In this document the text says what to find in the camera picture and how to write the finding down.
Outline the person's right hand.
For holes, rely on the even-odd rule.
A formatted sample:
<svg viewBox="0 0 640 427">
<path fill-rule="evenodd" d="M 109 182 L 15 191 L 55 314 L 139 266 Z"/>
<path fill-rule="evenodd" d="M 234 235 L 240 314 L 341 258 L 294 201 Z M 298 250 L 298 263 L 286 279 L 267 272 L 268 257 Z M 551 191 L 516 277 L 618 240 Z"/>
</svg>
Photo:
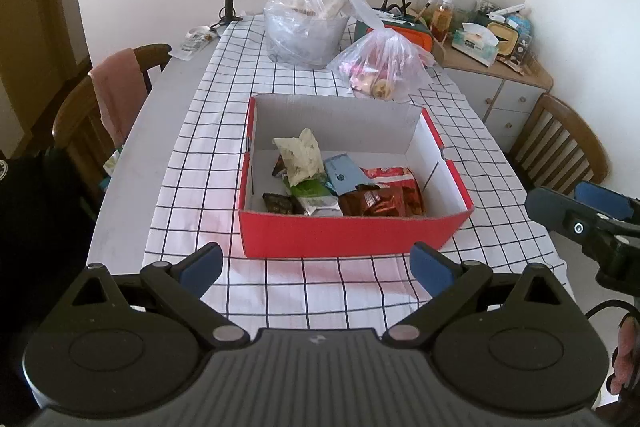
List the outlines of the person's right hand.
<svg viewBox="0 0 640 427">
<path fill-rule="evenodd" d="M 612 356 L 613 374 L 608 379 L 608 392 L 619 395 L 634 385 L 639 370 L 639 323 L 631 315 L 620 322 L 617 348 Z"/>
</svg>

